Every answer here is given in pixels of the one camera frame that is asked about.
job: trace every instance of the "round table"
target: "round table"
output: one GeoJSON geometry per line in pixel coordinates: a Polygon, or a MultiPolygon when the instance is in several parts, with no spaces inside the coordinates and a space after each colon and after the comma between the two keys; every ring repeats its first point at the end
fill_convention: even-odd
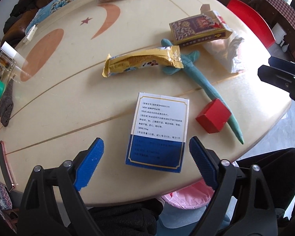
{"type": "MultiPolygon", "coordinates": [[[[17,51],[27,59],[25,73],[14,79],[14,108],[9,125],[0,124],[7,161],[17,191],[24,191],[35,165],[58,167],[86,150],[96,137],[104,140],[104,155],[89,185],[80,194],[88,206],[112,205],[152,198],[191,185],[201,175],[188,151],[181,173],[125,165],[125,156],[139,92],[190,99],[187,142],[197,136],[206,148],[234,161],[252,148],[289,109],[288,93],[263,83],[257,69],[269,53],[231,11],[217,0],[124,0],[97,4],[74,0],[38,25],[29,43],[17,51]],[[199,14],[209,3],[226,23],[245,38],[246,71],[229,74],[201,45],[195,63],[215,85],[241,127],[245,144],[226,125],[208,134],[195,117],[209,98],[183,71],[165,75],[154,66],[109,78],[101,73],[112,56],[160,46],[172,39],[169,23],[199,14]]],[[[3,182],[0,170],[0,181],[3,182]]],[[[58,190],[57,200],[61,200],[58,190]]]]}

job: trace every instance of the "smartphone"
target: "smartphone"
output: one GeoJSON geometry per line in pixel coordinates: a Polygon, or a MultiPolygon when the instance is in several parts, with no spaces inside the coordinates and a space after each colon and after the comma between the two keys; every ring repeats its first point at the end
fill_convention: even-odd
{"type": "Polygon", "coordinates": [[[3,175],[3,179],[5,181],[5,185],[8,189],[8,192],[10,192],[14,189],[15,185],[13,183],[10,169],[9,169],[8,163],[6,161],[6,151],[4,148],[3,141],[0,141],[0,168],[1,168],[2,175],[3,175]]]}

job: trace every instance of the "gold snack wrapper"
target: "gold snack wrapper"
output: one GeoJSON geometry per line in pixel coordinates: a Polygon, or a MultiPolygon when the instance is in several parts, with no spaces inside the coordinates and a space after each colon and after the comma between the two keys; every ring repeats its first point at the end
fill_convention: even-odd
{"type": "Polygon", "coordinates": [[[108,77],[155,65],[183,68],[179,46],[161,47],[114,57],[108,54],[102,75],[108,77]]]}

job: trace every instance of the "checkered tablecloth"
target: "checkered tablecloth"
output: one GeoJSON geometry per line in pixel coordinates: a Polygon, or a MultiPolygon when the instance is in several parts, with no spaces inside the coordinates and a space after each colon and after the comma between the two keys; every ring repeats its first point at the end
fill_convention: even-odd
{"type": "Polygon", "coordinates": [[[270,3],[295,29],[295,10],[284,0],[266,0],[270,3]]]}

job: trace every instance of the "orange moon pattern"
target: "orange moon pattern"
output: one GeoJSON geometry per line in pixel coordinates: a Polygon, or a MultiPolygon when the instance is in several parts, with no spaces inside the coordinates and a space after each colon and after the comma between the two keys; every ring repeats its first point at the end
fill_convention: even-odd
{"type": "Polygon", "coordinates": [[[58,28],[46,34],[35,44],[22,66],[21,81],[29,80],[44,66],[57,49],[63,36],[64,30],[58,28]]]}
{"type": "Polygon", "coordinates": [[[100,4],[98,6],[103,7],[106,10],[107,16],[103,25],[97,31],[97,33],[93,35],[91,40],[99,36],[100,34],[104,33],[108,28],[110,28],[116,22],[120,15],[120,8],[115,4],[100,4]]]}

